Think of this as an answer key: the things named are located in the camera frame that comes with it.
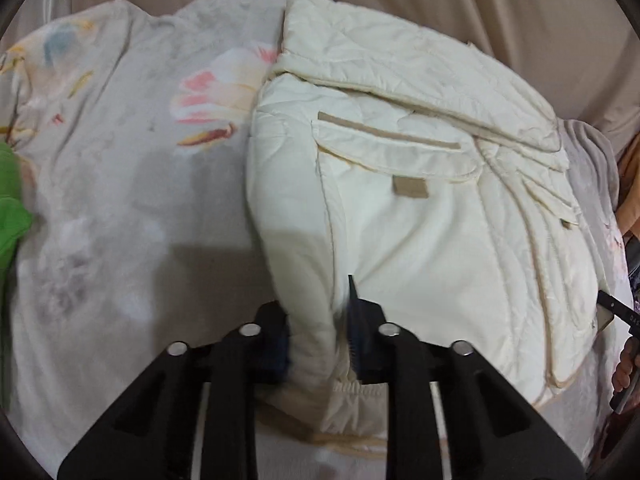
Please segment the person's right hand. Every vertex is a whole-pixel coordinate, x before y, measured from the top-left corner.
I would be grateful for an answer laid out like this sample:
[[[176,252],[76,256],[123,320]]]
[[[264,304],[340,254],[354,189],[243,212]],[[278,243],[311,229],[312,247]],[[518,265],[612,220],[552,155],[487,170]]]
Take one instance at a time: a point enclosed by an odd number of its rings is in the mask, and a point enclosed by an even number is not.
[[[612,386],[615,393],[619,393],[629,387],[632,371],[635,366],[639,365],[639,359],[637,358],[638,349],[638,339],[630,337],[626,341],[622,352],[620,352],[620,360],[612,376]]]

